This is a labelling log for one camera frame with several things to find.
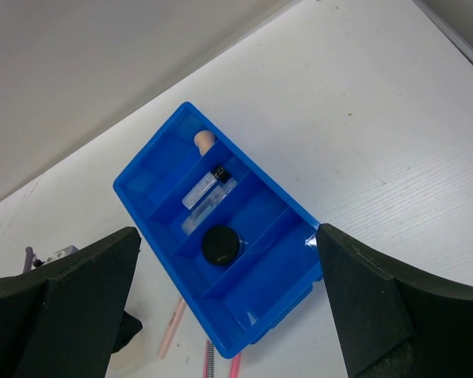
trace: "black bottle cap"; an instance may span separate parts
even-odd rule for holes
[[[238,255],[240,238],[227,226],[210,228],[202,239],[202,253],[213,265],[227,265]]]
[[[212,169],[210,173],[212,173],[214,177],[222,183],[228,182],[228,180],[231,178],[229,172],[222,168],[220,165]]]

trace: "metal spring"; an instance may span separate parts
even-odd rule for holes
[[[205,377],[214,378],[214,344],[207,340]]]

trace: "blue plastic tray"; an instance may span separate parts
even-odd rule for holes
[[[200,157],[193,138],[207,129],[217,142]],[[186,235],[181,224],[190,212],[181,200],[217,165],[238,184]],[[161,126],[114,190],[225,358],[261,339],[322,278],[319,222],[191,103]],[[246,243],[228,266],[211,265],[201,253],[203,234],[216,224],[230,226]]]

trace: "wooden knob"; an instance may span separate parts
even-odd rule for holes
[[[208,130],[203,130],[195,135],[195,145],[199,149],[199,154],[204,155],[214,145],[215,135]]]

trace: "pink pencil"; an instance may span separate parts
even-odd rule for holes
[[[170,319],[170,323],[168,324],[168,328],[165,331],[165,335],[163,336],[163,340],[159,345],[158,353],[156,354],[158,358],[165,358],[166,352],[172,343],[173,335],[175,335],[175,331],[181,322],[182,315],[184,314],[184,310],[186,309],[186,301],[184,298],[181,298],[179,303],[177,304],[177,308],[172,315],[172,319]]]
[[[240,371],[241,359],[242,359],[242,353],[239,353],[231,361],[231,370],[229,370],[229,378],[238,378],[238,372]]]

